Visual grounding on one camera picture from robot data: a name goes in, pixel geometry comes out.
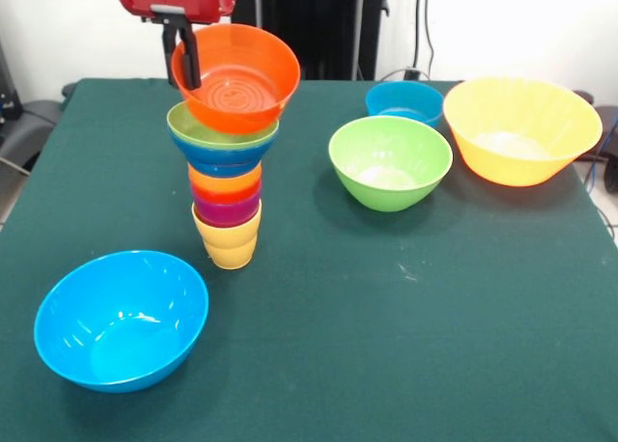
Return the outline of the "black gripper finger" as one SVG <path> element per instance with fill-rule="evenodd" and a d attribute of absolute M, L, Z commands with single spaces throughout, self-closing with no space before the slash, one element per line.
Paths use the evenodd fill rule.
<path fill-rule="evenodd" d="M 163 44 L 163 52 L 164 52 L 164 58 L 165 58 L 165 66 L 167 70 L 168 83 L 174 88 L 178 87 L 178 84 L 175 81 L 175 78 L 173 75 L 173 69 L 172 69 L 172 56 L 173 56 L 174 50 L 177 45 L 176 35 L 177 35 L 176 27 L 169 22 L 164 22 L 163 31 L 162 31 L 162 44 Z"/>
<path fill-rule="evenodd" d="M 184 85 L 188 90 L 195 90 L 201 87 L 197 41 L 190 24 L 183 24 L 179 32 L 183 42 Z"/>

